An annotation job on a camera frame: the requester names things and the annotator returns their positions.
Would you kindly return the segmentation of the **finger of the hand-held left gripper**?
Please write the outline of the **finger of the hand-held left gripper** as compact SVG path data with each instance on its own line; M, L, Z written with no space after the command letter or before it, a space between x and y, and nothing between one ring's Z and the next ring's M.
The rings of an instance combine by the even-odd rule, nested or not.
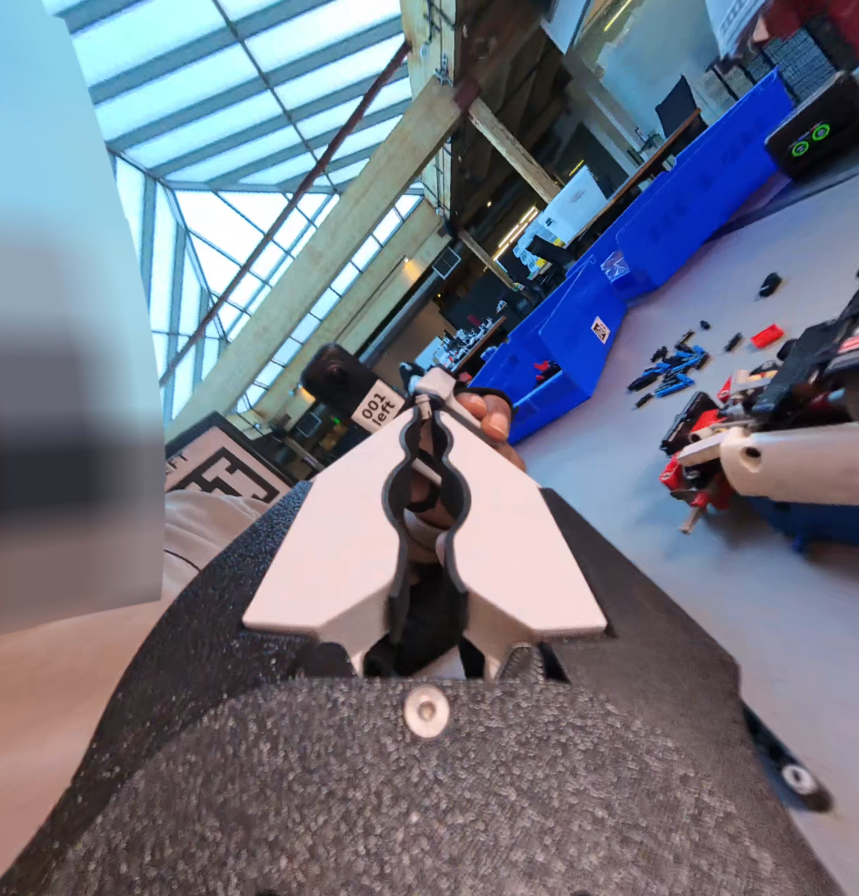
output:
M466 425L476 434L482 434L480 421L465 409L454 395L456 381L443 368L432 367L424 375L414 375L412 378L412 398L418 394L426 394L432 397L433 411L442 410Z

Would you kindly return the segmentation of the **white plastic storage box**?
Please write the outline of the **white plastic storage box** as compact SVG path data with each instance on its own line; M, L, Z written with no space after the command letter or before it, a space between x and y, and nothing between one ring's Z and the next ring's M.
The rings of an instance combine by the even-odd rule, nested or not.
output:
M569 245L607 204L592 172L579 168L536 219L536 235L556 245Z

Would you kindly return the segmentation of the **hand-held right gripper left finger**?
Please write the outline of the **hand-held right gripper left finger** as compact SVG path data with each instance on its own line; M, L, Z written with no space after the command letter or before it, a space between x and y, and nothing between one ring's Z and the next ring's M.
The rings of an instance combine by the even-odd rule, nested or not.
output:
M401 414L319 473L244 611L256 633L299 634L345 649L356 674L409 606L412 464L422 420Z

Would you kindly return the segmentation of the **pile of blue black pins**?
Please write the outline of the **pile of blue black pins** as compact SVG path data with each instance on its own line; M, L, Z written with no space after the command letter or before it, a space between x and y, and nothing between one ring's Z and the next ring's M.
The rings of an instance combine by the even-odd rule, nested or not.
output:
M696 385L697 376L712 363L713 351L700 339L712 333L712 325L700 320L671 344L661 345L649 364L625 387L634 398L633 410L641 410L657 399L682 394Z

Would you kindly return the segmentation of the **black battery charger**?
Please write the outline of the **black battery charger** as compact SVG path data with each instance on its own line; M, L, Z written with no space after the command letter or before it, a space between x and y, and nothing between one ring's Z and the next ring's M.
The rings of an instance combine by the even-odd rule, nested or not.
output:
M785 118L764 141L777 169L798 180L859 140L859 81L836 73Z

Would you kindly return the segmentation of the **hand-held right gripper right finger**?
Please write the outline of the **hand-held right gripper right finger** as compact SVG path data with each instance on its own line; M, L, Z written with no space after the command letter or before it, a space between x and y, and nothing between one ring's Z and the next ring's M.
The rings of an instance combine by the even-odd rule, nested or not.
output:
M446 571L465 596L462 634L485 678L517 647L604 634L607 618L538 484L452 413L432 420L439 498L453 520Z

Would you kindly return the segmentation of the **partly built lego car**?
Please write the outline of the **partly built lego car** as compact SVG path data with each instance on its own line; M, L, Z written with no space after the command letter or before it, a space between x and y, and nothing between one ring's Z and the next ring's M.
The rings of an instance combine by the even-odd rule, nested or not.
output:
M859 287L717 397L695 392L660 449L660 483L690 508L682 532L741 497L800 553L859 547Z

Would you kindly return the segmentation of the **black white marker sign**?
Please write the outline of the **black white marker sign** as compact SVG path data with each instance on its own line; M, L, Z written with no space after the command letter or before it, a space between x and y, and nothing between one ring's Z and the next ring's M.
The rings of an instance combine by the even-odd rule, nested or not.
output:
M293 479L216 412L166 445L166 494L196 491L272 506L293 487Z

